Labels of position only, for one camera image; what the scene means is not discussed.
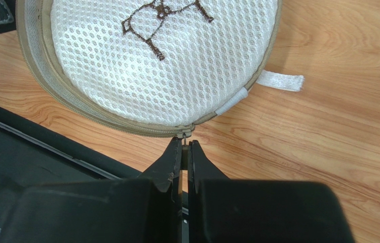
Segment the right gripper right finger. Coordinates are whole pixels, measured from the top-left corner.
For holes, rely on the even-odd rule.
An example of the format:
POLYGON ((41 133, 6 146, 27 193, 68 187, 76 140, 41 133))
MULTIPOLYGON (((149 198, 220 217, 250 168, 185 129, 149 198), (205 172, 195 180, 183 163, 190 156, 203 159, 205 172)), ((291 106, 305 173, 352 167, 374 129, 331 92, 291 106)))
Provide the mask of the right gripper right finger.
POLYGON ((190 242, 354 242, 327 185, 230 179, 196 140, 188 155, 190 242))

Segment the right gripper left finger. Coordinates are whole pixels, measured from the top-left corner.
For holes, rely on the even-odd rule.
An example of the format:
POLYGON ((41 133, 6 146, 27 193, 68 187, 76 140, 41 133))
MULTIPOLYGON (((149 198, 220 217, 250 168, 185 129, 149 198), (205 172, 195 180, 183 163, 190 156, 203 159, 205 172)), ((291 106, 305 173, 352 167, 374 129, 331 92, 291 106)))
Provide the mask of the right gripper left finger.
POLYGON ((181 242, 182 142, 132 179, 26 189, 0 242, 181 242))

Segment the beige mesh laundry bag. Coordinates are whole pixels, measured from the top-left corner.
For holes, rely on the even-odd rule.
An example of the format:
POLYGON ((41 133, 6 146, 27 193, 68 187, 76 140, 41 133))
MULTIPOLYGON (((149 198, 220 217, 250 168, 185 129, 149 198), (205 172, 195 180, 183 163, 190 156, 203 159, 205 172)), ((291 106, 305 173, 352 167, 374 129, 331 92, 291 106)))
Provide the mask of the beige mesh laundry bag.
POLYGON ((40 86, 104 126, 190 137, 255 84, 298 92, 266 71, 282 2, 16 1, 21 51, 40 86))

